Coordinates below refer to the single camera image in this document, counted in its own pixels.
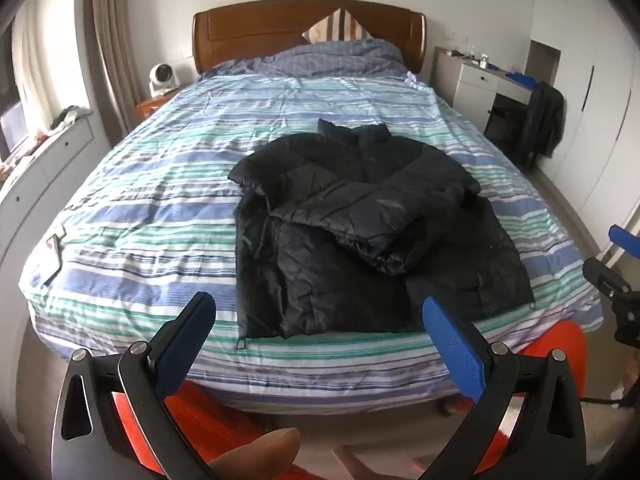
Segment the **person's left hand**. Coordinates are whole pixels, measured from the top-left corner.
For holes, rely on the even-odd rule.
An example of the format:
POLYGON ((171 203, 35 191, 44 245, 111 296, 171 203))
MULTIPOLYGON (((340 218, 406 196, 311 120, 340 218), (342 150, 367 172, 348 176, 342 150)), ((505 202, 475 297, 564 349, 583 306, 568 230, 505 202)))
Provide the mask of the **person's left hand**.
POLYGON ((282 428, 222 454, 208 466, 224 480, 275 479, 294 464, 301 443, 297 429, 282 428))

